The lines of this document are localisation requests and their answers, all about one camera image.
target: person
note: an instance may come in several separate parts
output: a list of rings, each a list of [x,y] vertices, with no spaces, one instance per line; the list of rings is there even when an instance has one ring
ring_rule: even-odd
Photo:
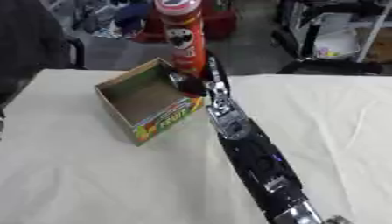
[[[69,63],[62,28],[39,0],[0,1],[0,108],[20,81]]]

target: open cardboard tray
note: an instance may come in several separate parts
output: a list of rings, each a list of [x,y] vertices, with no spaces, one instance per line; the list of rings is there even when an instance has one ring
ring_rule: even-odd
[[[107,111],[136,145],[204,105],[202,98],[185,97],[171,84],[171,70],[164,60],[154,59],[95,86]]]

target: can lid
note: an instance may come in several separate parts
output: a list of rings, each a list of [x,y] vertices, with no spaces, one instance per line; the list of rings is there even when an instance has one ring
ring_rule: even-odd
[[[155,0],[157,9],[171,16],[181,16],[199,7],[201,0]]]

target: red can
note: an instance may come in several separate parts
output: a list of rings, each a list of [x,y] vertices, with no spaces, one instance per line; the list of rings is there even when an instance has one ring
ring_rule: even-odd
[[[155,0],[173,46],[173,64],[182,74],[201,76],[206,63],[201,0]]]

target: white tablecloth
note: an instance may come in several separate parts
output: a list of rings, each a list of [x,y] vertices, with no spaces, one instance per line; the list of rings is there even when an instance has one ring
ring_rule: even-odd
[[[47,70],[5,110],[0,223],[265,223],[202,109],[142,147],[93,85],[119,72]],[[392,223],[392,79],[234,77],[323,217]]]

